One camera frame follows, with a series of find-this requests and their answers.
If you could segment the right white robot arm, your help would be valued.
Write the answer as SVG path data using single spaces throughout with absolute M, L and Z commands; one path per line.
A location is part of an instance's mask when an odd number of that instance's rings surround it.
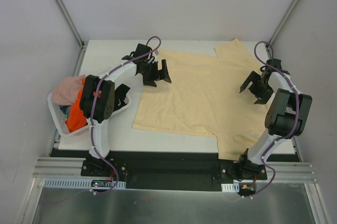
M 262 175 L 265 162 L 277 146 L 304 131 L 312 105 L 312 97 L 296 88 L 289 72 L 282 69 L 281 60 L 268 59 L 261 70 L 261 74 L 252 71 L 240 87 L 240 92 L 249 89 L 256 104 L 265 105 L 270 99 L 272 102 L 265 116 L 264 133 L 234 164 L 239 180 Z

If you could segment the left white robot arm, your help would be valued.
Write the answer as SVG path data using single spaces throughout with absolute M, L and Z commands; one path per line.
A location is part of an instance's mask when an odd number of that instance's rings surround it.
M 122 57 L 120 63 L 103 75 L 88 75 L 80 98 L 80 110 L 86 118 L 90 131 L 90 156 L 95 160 L 93 170 L 99 176 L 111 171 L 111 163 L 106 160 L 110 153 L 108 143 L 108 120 L 113 112 L 123 110 L 129 87 L 126 80 L 142 75 L 144 86 L 156 87 L 157 81 L 171 83 L 166 59 L 157 60 L 157 48 L 138 44 L 136 50 Z

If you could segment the cream yellow t shirt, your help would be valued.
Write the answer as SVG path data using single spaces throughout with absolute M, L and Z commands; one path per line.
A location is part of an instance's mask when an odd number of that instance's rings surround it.
M 218 45 L 215 56 L 160 49 L 171 82 L 145 87 L 133 128 L 215 136 L 220 159 L 236 160 L 263 134 L 268 105 L 240 91 L 259 62 L 237 39 Z

